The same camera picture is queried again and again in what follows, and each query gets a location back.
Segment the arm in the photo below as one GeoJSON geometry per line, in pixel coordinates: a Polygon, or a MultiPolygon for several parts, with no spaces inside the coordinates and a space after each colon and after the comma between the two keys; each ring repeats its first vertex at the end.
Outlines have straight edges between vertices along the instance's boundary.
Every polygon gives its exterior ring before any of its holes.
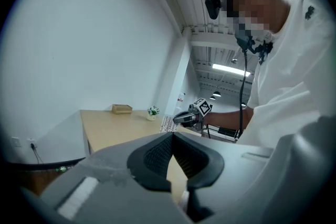
{"type": "MultiPolygon", "coordinates": [[[[248,106],[243,109],[243,128],[245,129],[253,116],[253,109],[248,106]]],[[[227,113],[211,112],[204,118],[204,124],[219,126],[227,129],[239,129],[239,110],[227,113]]]]}

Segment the lampshade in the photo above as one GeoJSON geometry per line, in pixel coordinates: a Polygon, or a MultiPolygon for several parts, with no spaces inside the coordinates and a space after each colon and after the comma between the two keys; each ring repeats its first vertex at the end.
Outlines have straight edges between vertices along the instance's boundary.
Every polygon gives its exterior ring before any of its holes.
{"type": "Polygon", "coordinates": [[[213,95],[214,95],[214,96],[221,97],[221,93],[220,93],[219,91],[215,91],[215,92],[213,93],[213,95]]]}

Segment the person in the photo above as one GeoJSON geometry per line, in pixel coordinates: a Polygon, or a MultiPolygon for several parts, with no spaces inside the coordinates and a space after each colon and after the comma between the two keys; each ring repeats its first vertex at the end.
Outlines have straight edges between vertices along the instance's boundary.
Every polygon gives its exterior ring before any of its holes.
{"type": "MultiPolygon", "coordinates": [[[[273,48],[256,68],[237,143],[274,148],[282,136],[316,121],[329,106],[319,101],[328,77],[315,67],[327,64],[335,43],[333,11],[327,0],[226,0],[225,11],[251,30],[271,33],[273,48]]],[[[239,111],[209,113],[204,124],[237,130],[239,111]]]]}

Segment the flower pot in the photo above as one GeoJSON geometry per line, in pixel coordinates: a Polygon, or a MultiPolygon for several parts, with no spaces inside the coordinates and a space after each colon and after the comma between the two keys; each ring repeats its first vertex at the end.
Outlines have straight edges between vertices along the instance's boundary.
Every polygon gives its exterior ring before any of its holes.
{"type": "Polygon", "coordinates": [[[156,115],[149,115],[149,114],[147,114],[147,120],[149,120],[149,121],[155,121],[155,119],[156,119],[156,115]]]}

